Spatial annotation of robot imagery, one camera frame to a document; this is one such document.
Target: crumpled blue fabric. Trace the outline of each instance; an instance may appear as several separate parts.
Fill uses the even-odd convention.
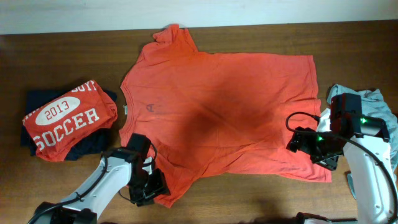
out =
[[[363,90],[363,91],[354,91],[350,88],[345,86],[336,84],[332,86],[327,102],[330,104],[331,98],[335,95],[340,95],[343,93],[352,93],[361,96],[362,99],[362,114],[366,116],[372,116],[375,118],[383,119],[387,124],[387,129],[390,134],[390,161],[391,161],[391,169],[394,171],[398,165],[398,122],[397,117],[391,113],[390,108],[388,107],[387,103],[384,102],[384,98],[380,93],[380,90],[370,91],[370,90]],[[352,177],[350,174],[347,176],[349,187],[351,192],[355,197]]]

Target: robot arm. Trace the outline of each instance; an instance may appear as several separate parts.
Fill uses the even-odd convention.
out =
[[[130,202],[137,206],[152,204],[156,196],[168,194],[163,173],[154,168],[151,157],[146,158],[151,144],[145,136],[133,134],[127,147],[104,152],[98,168],[74,193],[58,204],[43,202],[29,223],[97,224],[124,186],[129,187]]]
[[[321,114],[316,132],[301,127],[296,131],[288,149],[309,154],[314,164],[335,170],[338,157],[346,157],[353,176],[358,223],[391,223],[391,218],[396,215],[397,189],[394,183],[391,184],[394,178],[388,143],[390,137],[382,119],[362,115],[360,96],[347,93],[335,96],[331,111],[326,109]],[[351,139],[369,153],[334,136]]]

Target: orange t-shirt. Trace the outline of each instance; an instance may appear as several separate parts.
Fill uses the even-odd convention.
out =
[[[36,156],[63,161],[71,147],[118,118],[113,100],[90,80],[26,115],[22,120],[37,145]]]
[[[171,207],[195,180],[224,172],[331,182],[330,171],[286,149],[286,117],[320,114],[311,55],[199,52],[178,25],[154,38],[121,85],[128,114],[120,135],[123,146],[139,133],[157,147],[171,191],[158,203]],[[317,124],[295,116],[290,126]]]

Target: red shirt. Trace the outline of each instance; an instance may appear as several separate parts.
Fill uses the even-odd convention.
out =
[[[224,172],[331,181],[308,155],[286,149],[286,117],[320,114],[311,55],[208,54],[178,25],[154,38],[121,85],[128,115],[120,135],[123,146],[132,133],[157,146],[171,191],[157,202],[170,207],[195,180]],[[295,116],[290,126],[317,124]]]
[[[36,156],[63,161],[69,150],[99,128],[118,118],[112,99],[88,81],[28,114],[22,122],[37,145]]]

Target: garment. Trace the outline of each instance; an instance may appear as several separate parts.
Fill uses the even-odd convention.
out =
[[[122,82],[128,114],[120,135],[122,146],[132,133],[156,145],[171,192],[156,202],[171,207],[198,178],[225,172],[331,181],[308,155],[286,149],[286,117],[320,114],[311,55],[199,52],[178,25],[154,38]],[[317,123],[297,116],[290,125]]]
[[[37,145],[36,156],[63,161],[71,147],[117,119],[112,99],[90,80],[29,113],[22,120]]]
[[[30,90],[26,94],[26,108],[25,114],[29,114],[37,108],[45,105],[46,103],[62,96],[67,93],[66,90]],[[117,95],[108,90],[104,92],[115,102]],[[65,160],[75,161],[83,155],[97,154],[104,151],[109,144],[109,129],[99,129],[89,136],[83,138],[81,141],[76,143],[68,152]],[[27,146],[30,149],[31,156],[36,155],[36,143],[29,136],[25,126],[22,125],[21,131],[21,146]]]
[[[363,91],[354,91],[350,88],[345,86],[336,84],[332,86],[327,102],[330,104],[331,99],[335,95],[340,95],[343,93],[352,93],[361,96],[362,100],[362,114],[366,116],[372,116],[375,118],[383,119],[387,124],[387,129],[390,134],[390,145],[391,145],[391,152],[390,152],[390,161],[391,161],[391,169],[394,171],[398,165],[398,122],[397,117],[391,113],[390,108],[388,107],[387,103],[384,102],[383,95],[381,94],[380,90],[370,91],[370,90],[363,90]],[[354,183],[351,174],[347,175],[347,181],[351,193],[355,198],[355,191],[354,191]]]

